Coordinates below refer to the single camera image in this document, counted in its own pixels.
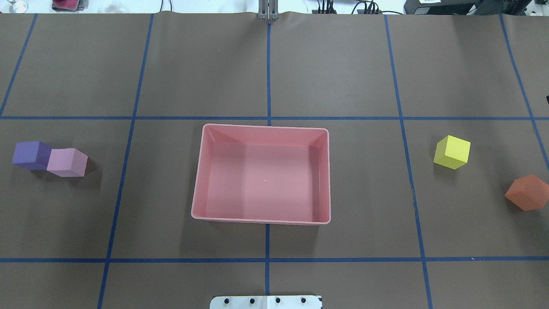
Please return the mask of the yellow foam block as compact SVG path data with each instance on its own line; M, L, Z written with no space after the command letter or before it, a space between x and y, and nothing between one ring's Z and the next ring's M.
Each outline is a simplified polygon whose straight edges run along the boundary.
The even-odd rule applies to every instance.
M433 162L456 170L468 163L470 148L471 142L447 135L437 143Z

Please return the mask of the light pink foam block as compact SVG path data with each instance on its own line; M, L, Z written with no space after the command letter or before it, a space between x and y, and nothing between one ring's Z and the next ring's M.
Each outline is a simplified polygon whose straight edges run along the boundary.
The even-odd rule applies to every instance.
M84 177L88 156L75 148L52 149L47 171L60 177Z

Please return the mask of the purple foam block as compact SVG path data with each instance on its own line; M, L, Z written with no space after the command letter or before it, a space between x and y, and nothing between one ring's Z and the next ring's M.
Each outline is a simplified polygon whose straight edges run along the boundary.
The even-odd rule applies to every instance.
M14 166L26 170L47 170L52 148L41 141L18 142L12 157Z

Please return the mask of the orange foam block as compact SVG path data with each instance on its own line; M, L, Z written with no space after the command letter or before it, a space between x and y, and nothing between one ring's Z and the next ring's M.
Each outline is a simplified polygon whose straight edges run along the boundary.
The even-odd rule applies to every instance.
M549 200L549 186L535 175L528 175L512 182L504 197L522 211L545 207Z

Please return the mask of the pink plastic bin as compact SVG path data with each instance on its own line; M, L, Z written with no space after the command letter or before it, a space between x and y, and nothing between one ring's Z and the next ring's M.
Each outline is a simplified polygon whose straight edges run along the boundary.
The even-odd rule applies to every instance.
M209 123L191 215L219 222L331 222L330 134L325 128Z

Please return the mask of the grey pink cloth pouch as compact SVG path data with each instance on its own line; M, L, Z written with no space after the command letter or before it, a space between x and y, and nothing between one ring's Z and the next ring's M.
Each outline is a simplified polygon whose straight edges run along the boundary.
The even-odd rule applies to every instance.
M56 12L78 12L84 10L88 0L53 0L51 8Z

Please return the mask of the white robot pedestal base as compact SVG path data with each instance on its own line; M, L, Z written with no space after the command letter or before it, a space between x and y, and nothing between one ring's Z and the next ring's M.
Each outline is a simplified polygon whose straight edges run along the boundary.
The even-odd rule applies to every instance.
M214 297L210 309L322 309L322 297L315 295Z

